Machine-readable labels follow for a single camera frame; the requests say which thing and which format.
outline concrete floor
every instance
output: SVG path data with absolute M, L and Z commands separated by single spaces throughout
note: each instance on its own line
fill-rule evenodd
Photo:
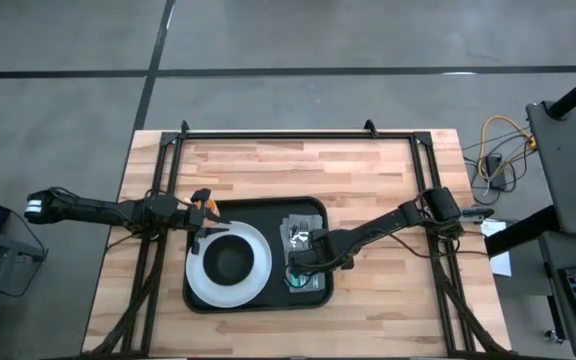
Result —
M 147 69 L 164 0 L 0 1 L 0 71 Z M 576 65 L 576 1 L 178 0 L 161 68 Z M 456 128 L 462 145 L 503 114 L 555 99 L 576 73 L 158 79 L 146 129 Z M 23 211 L 50 185 L 114 200 L 144 79 L 0 80 L 0 203 Z M 493 124 L 489 136 L 511 129 Z M 516 145 L 502 149 L 508 153 Z M 466 152 L 476 157 L 477 149 Z M 493 208 L 517 220 L 550 203 L 538 156 Z M 0 359 L 79 352 L 108 228 L 35 227 L 50 258 L 0 311 Z M 532 269 L 534 244 L 513 251 Z M 498 279 L 513 349 L 571 358 L 543 278 Z

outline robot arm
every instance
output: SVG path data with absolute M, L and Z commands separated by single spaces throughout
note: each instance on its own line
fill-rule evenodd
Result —
M 382 236 L 413 226 L 432 228 L 443 234 L 459 235 L 461 211 L 448 188 L 433 188 L 387 214 L 351 230 L 315 230 L 309 234 L 312 247 L 288 253 L 294 275 L 352 269 L 352 257 L 362 246 Z
M 193 201 L 209 197 L 210 190 L 202 189 L 193 195 Z M 204 219 L 223 222 L 204 205 L 184 203 L 171 194 L 148 196 L 147 193 L 141 200 L 109 202 L 82 198 L 63 188 L 51 187 L 28 195 L 27 200 L 24 216 L 33 224 L 75 220 L 123 226 L 136 234 L 154 233 L 160 229 L 197 231 Z M 178 209 L 179 203 L 188 207 Z

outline wooden table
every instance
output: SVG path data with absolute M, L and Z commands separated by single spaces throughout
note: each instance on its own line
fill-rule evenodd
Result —
M 431 132 L 442 184 L 459 206 L 471 206 L 457 132 Z M 135 134 L 120 200 L 142 198 L 150 188 L 160 134 Z M 331 229 L 360 225 L 417 194 L 410 146 L 404 140 L 185 141 L 177 184 L 180 198 L 201 187 L 212 189 L 218 200 L 314 196 L 326 205 Z M 113 229 L 110 242 L 126 235 L 123 229 Z M 398 235 L 427 253 L 423 230 Z M 353 270 L 335 271 L 334 294 L 319 309 L 200 315 L 188 310 L 181 296 L 185 239 L 183 231 L 169 236 L 151 356 L 446 354 L 430 262 L 394 241 L 382 239 L 366 246 L 355 256 Z M 84 350 L 98 345 L 126 309 L 138 248 L 138 240 L 131 239 L 106 254 Z M 477 235 L 462 238 L 461 248 L 485 251 Z M 469 306 L 497 342 L 510 348 L 488 259 L 461 254 L 458 261 Z M 462 344 L 456 314 L 451 307 L 455 336 Z

